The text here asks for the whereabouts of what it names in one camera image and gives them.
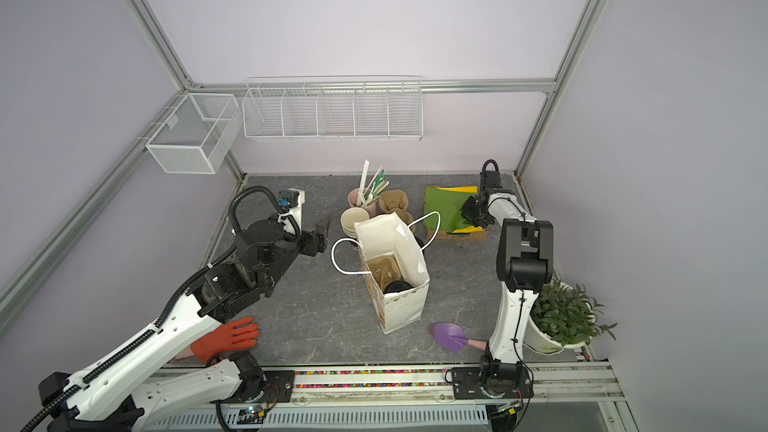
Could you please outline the cartoon animal paper gift bag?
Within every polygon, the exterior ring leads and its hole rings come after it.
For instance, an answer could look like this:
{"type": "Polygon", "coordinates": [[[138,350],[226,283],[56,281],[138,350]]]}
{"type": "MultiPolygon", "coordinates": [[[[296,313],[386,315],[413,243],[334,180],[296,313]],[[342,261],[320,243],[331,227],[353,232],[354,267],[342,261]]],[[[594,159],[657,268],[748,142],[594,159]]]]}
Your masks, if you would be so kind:
{"type": "Polygon", "coordinates": [[[417,241],[411,228],[424,217],[409,223],[391,213],[355,225],[356,236],[337,240],[330,257],[344,275],[365,278],[379,326],[389,334],[421,319],[430,286],[424,251],[431,244],[417,241]],[[336,248],[345,242],[357,246],[360,267],[345,270],[336,260],[336,248]]]}

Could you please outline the brown pulp cup carrier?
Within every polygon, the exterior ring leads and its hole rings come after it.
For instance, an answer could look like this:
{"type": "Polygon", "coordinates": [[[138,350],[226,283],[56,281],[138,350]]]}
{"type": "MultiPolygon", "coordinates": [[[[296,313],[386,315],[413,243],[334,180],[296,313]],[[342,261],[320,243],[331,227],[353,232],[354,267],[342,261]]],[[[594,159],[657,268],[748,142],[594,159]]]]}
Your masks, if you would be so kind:
{"type": "Polygon", "coordinates": [[[373,258],[367,262],[367,266],[382,291],[389,283],[402,279],[400,267],[392,255],[373,258]]]}

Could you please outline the black plastic cup lid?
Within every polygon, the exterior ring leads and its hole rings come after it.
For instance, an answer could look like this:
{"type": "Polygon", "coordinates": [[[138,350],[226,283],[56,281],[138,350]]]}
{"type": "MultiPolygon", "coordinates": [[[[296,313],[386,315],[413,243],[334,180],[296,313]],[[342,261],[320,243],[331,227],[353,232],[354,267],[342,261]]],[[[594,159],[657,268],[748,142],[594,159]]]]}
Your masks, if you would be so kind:
{"type": "Polygon", "coordinates": [[[384,294],[394,294],[411,290],[413,286],[404,280],[397,280],[389,283],[384,289],[384,294]]]}

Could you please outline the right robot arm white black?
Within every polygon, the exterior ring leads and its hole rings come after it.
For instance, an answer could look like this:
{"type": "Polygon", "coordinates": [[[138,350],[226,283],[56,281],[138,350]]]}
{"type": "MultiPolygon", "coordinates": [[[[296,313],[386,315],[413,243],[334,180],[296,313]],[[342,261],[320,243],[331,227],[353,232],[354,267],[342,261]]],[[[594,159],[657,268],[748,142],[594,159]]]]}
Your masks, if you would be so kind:
{"type": "Polygon", "coordinates": [[[514,192],[502,186],[493,159],[484,162],[478,192],[462,205],[461,215],[476,227],[500,226],[495,270],[501,301],[481,357],[479,384],[493,397],[529,399],[534,374],[523,359],[523,345],[534,303],[552,280],[553,225],[528,214],[514,192]]]}

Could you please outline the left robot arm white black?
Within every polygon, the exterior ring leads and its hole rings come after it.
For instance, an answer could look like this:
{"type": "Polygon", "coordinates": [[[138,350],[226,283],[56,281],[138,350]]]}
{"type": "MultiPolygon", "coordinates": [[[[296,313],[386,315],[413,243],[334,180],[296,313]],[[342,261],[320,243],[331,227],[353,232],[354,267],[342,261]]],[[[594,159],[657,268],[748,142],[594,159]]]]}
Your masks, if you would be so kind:
{"type": "Polygon", "coordinates": [[[331,219],[301,226],[305,194],[248,187],[229,203],[233,244],[186,279],[159,317],[111,353],[72,374],[56,372],[38,386],[42,409],[25,425],[50,431],[141,431],[211,402],[260,400],[271,389],[256,358],[232,353],[196,372],[154,381],[152,375],[193,342],[262,298],[301,255],[329,244],[331,219]]]}

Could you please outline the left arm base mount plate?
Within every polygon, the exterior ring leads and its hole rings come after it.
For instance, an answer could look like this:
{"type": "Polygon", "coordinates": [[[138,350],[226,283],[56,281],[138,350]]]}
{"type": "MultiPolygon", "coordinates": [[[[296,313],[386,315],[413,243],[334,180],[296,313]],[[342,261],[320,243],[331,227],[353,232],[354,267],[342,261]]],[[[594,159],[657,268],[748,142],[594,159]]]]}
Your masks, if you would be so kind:
{"type": "Polygon", "coordinates": [[[290,369],[266,370],[243,378],[224,403],[287,403],[291,400],[296,372],[290,369]]]}

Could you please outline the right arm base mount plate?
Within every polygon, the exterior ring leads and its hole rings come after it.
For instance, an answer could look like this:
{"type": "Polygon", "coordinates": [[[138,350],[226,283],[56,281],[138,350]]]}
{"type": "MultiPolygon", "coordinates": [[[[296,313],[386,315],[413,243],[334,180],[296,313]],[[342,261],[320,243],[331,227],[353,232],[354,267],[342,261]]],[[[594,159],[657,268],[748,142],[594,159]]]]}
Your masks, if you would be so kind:
{"type": "Polygon", "coordinates": [[[489,370],[454,367],[450,370],[455,399],[528,399],[534,396],[533,379],[519,364],[495,364],[489,370]]]}

